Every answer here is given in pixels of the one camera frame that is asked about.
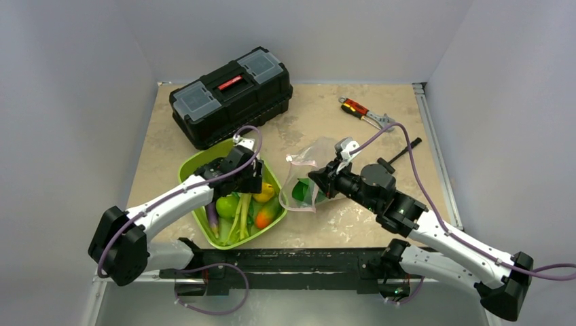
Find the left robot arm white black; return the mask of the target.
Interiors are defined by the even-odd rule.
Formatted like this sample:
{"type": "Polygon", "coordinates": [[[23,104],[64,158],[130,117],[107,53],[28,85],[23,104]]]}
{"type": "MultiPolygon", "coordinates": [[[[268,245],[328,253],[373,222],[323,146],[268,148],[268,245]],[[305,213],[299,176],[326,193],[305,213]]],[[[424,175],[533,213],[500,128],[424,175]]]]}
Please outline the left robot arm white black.
{"type": "Polygon", "coordinates": [[[260,189],[263,165],[257,151],[235,145],[226,157],[202,165],[180,185],[145,204],[108,208],[88,247],[98,277],[124,286],[154,270],[178,270],[187,278],[199,275],[202,259],[192,241],[153,239],[184,215],[221,197],[260,189]]]}

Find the toy green apple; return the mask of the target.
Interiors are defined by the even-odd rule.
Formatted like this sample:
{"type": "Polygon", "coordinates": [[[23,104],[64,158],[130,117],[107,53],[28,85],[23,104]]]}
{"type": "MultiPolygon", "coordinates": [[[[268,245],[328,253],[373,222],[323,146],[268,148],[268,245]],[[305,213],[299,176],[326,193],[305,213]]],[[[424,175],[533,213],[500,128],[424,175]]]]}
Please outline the toy green apple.
{"type": "Polygon", "coordinates": [[[235,195],[220,197],[216,203],[215,208],[220,218],[233,221],[236,216],[239,199],[235,195]]]}

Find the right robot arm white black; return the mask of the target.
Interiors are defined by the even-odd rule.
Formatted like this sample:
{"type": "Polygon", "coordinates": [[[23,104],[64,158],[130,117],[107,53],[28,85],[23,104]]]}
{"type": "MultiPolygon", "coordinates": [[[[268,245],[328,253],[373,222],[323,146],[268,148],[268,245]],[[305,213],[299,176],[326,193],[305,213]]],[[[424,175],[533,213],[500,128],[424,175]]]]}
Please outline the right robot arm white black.
{"type": "Polygon", "coordinates": [[[403,252],[383,255],[381,266],[389,276],[403,271],[438,281],[461,284],[480,297],[483,308],[506,321],[518,320],[532,278],[534,259],[520,251],[500,251],[452,227],[427,206],[396,188],[385,167],[369,164],[359,174],[350,167],[338,170],[334,160],[308,173],[328,197],[343,194],[376,216],[386,231],[434,249],[425,255],[405,245],[403,252]]]}

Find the clear zip top bag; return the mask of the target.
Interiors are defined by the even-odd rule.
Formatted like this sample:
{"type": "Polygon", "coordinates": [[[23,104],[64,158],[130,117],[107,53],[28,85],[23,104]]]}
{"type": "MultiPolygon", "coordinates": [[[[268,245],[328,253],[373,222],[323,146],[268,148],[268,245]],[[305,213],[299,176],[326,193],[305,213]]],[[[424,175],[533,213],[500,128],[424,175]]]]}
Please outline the clear zip top bag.
{"type": "Polygon", "coordinates": [[[291,212],[314,213],[328,202],[341,200],[343,194],[329,198],[308,177],[308,173],[327,165],[336,156],[334,145],[337,140],[320,137],[303,146],[295,153],[286,155],[289,165],[286,181],[280,188],[278,199],[281,206],[291,212]]]}

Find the toy green beans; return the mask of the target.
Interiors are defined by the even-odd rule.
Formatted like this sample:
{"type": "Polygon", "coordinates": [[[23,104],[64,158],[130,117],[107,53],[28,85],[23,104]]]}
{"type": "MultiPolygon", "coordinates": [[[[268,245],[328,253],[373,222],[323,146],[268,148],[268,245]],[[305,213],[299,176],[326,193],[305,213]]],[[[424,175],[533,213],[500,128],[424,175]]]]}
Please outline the toy green beans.
{"type": "Polygon", "coordinates": [[[240,195],[232,226],[223,242],[225,245],[232,245],[249,237],[248,219],[251,199],[251,194],[240,195]]]}

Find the toy bok choy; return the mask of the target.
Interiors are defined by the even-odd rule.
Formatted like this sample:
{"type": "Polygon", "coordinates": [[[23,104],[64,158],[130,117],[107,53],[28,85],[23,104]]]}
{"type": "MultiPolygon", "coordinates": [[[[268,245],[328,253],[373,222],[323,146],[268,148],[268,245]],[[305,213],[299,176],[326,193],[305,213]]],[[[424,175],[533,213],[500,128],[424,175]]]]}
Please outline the toy bok choy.
{"type": "Polygon", "coordinates": [[[297,178],[297,182],[291,191],[291,197],[307,205],[328,200],[325,193],[320,190],[314,195],[315,190],[317,190],[316,185],[309,178],[297,178]]]}

